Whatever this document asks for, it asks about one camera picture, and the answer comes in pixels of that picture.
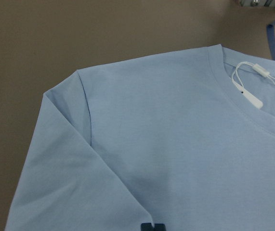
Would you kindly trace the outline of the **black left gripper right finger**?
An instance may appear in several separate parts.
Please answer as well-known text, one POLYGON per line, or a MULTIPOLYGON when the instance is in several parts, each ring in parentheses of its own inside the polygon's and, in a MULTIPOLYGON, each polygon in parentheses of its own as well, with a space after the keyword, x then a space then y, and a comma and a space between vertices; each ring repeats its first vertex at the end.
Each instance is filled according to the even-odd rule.
POLYGON ((166 226, 163 223, 155 223, 153 231, 166 231, 166 226))

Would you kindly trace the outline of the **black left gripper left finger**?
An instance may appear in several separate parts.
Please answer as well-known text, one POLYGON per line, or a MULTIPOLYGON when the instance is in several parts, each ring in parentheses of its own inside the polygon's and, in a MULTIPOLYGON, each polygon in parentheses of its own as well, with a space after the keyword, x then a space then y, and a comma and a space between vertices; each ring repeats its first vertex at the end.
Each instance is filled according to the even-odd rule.
POLYGON ((154 227, 152 223, 142 223, 140 226, 141 231, 153 231, 154 227))

